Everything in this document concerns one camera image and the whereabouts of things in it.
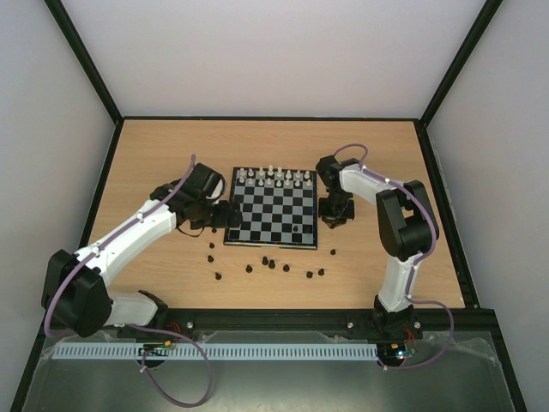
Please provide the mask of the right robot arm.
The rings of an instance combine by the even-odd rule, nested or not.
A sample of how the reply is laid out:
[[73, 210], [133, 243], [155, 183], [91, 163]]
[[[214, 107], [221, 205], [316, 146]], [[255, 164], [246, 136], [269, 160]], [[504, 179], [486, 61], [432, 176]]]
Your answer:
[[328, 195], [318, 201], [318, 216], [331, 229], [354, 218], [353, 196], [377, 210], [379, 237], [388, 254], [382, 288], [374, 298], [372, 327], [393, 336], [412, 321], [411, 294], [421, 262], [432, 254], [439, 230], [425, 186], [385, 178], [356, 159], [320, 159], [317, 175]]

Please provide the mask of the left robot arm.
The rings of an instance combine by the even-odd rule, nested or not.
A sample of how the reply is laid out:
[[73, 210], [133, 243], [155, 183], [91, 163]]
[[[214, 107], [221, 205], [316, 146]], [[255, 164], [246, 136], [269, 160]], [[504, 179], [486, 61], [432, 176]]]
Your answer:
[[191, 229], [238, 227], [240, 208], [222, 199], [225, 189], [220, 173], [193, 161], [181, 179], [154, 189], [130, 218], [101, 239], [75, 252], [54, 253], [41, 300], [45, 334], [62, 336], [52, 331], [54, 320], [65, 326], [66, 333], [80, 337], [106, 326], [161, 329], [167, 319], [163, 300], [144, 290], [130, 294], [108, 287], [142, 251], [184, 223]]

